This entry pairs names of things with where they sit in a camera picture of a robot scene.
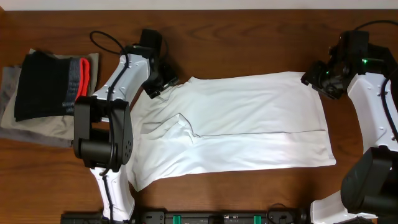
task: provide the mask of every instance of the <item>folded fabric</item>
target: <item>folded fabric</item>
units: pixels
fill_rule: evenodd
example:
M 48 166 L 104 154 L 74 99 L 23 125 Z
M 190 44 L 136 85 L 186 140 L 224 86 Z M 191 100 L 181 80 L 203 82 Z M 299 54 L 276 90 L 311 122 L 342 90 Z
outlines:
M 89 54 L 87 56 L 74 56 L 74 55 L 50 55 L 57 58 L 81 58 L 85 57 L 90 61 L 90 85 L 88 86 L 88 95 L 92 95 L 95 91 L 95 86 L 98 76 L 98 63 L 99 54 Z M 12 95 L 6 110 L 1 120 L 2 128 L 20 129 L 39 133 L 44 136 L 73 140 L 73 116 L 51 116 L 46 118 L 34 118 L 25 121 L 16 122 L 14 117 L 14 105 L 17 95 L 17 87 Z
M 303 73 L 191 78 L 131 111 L 136 190 L 186 174 L 336 163 L 318 93 Z
M 72 115 L 79 88 L 86 90 L 88 84 L 88 80 L 82 80 L 83 86 L 80 85 L 80 61 L 57 59 L 43 52 L 26 55 L 16 96 L 16 121 Z
M 0 120 L 4 115 L 6 106 L 15 92 L 21 68 L 4 67 L 2 70 L 2 80 L 0 89 Z M 47 146 L 70 147 L 71 140 L 44 136 L 32 131 L 18 130 L 13 128 L 0 127 L 0 138 L 12 139 L 17 141 L 32 142 Z

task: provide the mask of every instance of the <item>white wall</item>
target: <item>white wall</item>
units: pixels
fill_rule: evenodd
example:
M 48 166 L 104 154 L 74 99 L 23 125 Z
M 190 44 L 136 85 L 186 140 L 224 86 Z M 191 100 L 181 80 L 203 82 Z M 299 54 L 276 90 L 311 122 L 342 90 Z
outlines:
M 398 0 L 0 0 L 4 10 L 398 9 Z

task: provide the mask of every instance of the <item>stack of folded clothes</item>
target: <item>stack of folded clothes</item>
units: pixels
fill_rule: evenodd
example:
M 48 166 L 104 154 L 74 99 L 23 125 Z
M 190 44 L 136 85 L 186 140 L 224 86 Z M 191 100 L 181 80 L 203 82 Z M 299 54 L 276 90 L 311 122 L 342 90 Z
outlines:
M 0 138 L 68 147 L 79 96 L 94 93 L 98 54 L 50 55 L 30 51 L 19 67 L 4 68 Z

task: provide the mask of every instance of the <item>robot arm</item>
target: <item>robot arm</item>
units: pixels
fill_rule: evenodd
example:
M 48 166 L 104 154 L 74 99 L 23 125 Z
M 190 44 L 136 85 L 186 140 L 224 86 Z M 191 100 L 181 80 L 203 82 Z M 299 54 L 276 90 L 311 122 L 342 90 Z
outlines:
M 391 77 L 397 64 L 387 48 L 368 43 L 369 34 L 348 31 L 330 50 L 330 61 L 315 63 L 302 82 L 331 99 L 347 93 L 358 115 L 364 156 L 348 172 L 341 191 L 311 204 L 314 224 L 343 223 L 356 217 L 398 213 L 397 175 L 398 143 L 382 104 L 382 97 L 393 123 L 396 109 L 397 80 Z M 386 94 L 382 95 L 386 78 Z
M 118 67 L 104 87 L 93 96 L 81 96 L 75 103 L 75 140 L 73 148 L 77 158 L 83 159 L 98 182 L 104 203 L 103 218 L 128 222 L 134 209 L 130 194 L 126 163 L 132 151 L 132 127 L 130 103 L 143 87 L 154 98 L 167 86 L 174 85 L 178 78 L 170 67 L 159 61 L 162 36 L 154 30 L 143 30 L 139 44 L 126 47 L 129 66 L 114 86 L 111 99 L 107 101 L 108 87 L 125 66 L 126 56 L 120 56 Z M 111 110 L 113 120 L 114 152 L 111 151 L 109 131 L 92 127 L 92 123 L 108 122 Z M 103 178 L 101 173 L 110 166 Z

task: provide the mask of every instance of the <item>wooden table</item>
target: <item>wooden table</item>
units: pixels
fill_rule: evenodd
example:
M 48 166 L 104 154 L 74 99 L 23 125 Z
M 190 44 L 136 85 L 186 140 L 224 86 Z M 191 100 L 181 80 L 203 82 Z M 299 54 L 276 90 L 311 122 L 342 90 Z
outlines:
M 304 72 L 314 60 L 328 60 L 328 47 L 344 30 L 397 16 L 392 10 L 5 12 L 0 15 L 0 66 L 22 63 L 30 48 L 68 55 L 99 52 L 101 87 L 118 58 L 94 46 L 90 31 L 105 31 L 128 44 L 150 27 L 166 38 L 183 82 L 191 76 Z M 367 30 L 372 43 L 389 47 L 398 58 L 396 27 Z M 361 157 L 363 144 L 350 100 L 322 102 L 337 165 L 162 179 L 134 193 L 137 205 L 169 211 L 266 210 L 276 202 L 308 206 L 335 193 Z M 0 223 L 59 223 L 64 211 L 103 206 L 96 181 L 72 149 L 11 140 L 1 140 L 0 202 Z

